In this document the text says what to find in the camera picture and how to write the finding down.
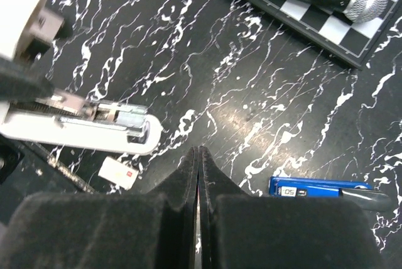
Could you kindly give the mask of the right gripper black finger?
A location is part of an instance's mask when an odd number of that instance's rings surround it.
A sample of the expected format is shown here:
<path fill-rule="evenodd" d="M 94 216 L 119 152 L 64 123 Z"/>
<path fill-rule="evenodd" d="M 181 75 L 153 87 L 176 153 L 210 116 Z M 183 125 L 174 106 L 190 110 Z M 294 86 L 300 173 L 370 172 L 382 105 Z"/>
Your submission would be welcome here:
<path fill-rule="evenodd" d="M 203 268 L 385 268 L 364 209 L 340 197 L 253 197 L 198 149 Z"/>
<path fill-rule="evenodd" d="M 198 150 L 145 194 L 27 197 L 1 240 L 2 268 L 192 268 Z"/>

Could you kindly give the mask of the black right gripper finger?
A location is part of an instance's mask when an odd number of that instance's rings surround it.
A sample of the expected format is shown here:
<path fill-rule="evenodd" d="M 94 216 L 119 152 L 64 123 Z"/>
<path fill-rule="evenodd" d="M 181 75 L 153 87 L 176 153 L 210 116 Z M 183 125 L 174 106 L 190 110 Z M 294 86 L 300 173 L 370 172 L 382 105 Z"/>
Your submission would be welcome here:
<path fill-rule="evenodd" d="M 1 101 L 34 101 L 51 97 L 54 85 L 28 66 L 1 58 Z"/>

